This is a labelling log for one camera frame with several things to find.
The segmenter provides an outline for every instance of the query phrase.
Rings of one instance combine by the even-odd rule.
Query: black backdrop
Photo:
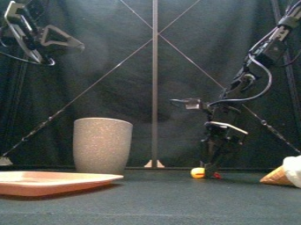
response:
[[[1,12],[8,3],[1,1]],[[72,166],[74,121],[110,117],[134,125],[130,167],[142,167],[151,159],[173,168],[198,166],[206,115],[181,110],[170,105],[170,99],[218,99],[247,50],[276,26],[272,3],[277,1],[159,0],[156,14],[151,0],[51,0],[39,25],[57,26],[84,43],[86,49],[82,54],[56,57],[53,67],[25,65],[1,56],[1,152],[102,80],[11,152],[13,163]],[[280,1],[281,11],[285,4],[286,1]],[[159,38],[158,46],[152,46],[151,26],[156,19]],[[289,42],[292,54],[297,52],[298,41],[294,35]],[[23,56],[17,47],[1,50]],[[273,69],[272,91],[246,103],[247,109],[297,147],[300,120],[292,93],[297,94],[300,89],[298,63],[293,67],[296,89],[289,86],[286,70]],[[277,167],[296,151],[249,110],[238,122],[250,135],[225,167]]]

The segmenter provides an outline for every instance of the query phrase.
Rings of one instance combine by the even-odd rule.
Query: yellow ball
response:
[[[194,177],[194,178],[203,178],[205,177],[205,168],[194,168],[190,172],[190,175]]]

